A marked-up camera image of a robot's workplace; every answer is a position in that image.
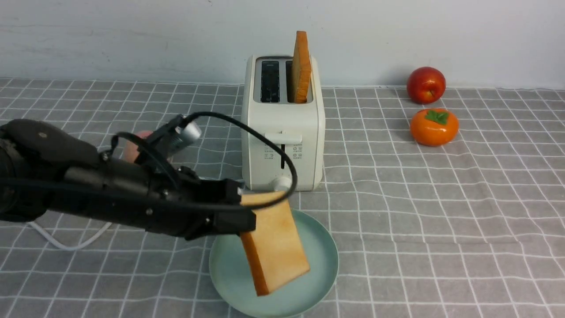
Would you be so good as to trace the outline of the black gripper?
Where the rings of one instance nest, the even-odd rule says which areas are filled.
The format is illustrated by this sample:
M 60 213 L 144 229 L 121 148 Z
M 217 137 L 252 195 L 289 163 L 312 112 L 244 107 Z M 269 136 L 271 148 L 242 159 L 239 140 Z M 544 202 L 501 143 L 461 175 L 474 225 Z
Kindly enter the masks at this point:
M 141 208 L 141 228 L 171 237 L 194 240 L 210 235 L 240 235 L 256 229 L 249 208 L 221 210 L 221 204 L 240 205 L 243 184 L 232 179 L 206 180 L 186 166 L 177 169 L 178 187 L 163 173 L 147 182 L 145 197 L 153 204 Z

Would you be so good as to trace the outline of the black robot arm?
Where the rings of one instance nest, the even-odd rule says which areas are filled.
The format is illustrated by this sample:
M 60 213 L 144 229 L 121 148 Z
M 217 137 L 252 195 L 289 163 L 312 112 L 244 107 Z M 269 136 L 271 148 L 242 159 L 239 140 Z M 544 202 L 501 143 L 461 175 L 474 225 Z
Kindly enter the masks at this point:
M 120 132 L 98 151 L 44 121 L 1 126 L 1 219 L 31 222 L 46 211 L 194 240 L 256 229 L 240 184 L 177 170 L 152 141 Z

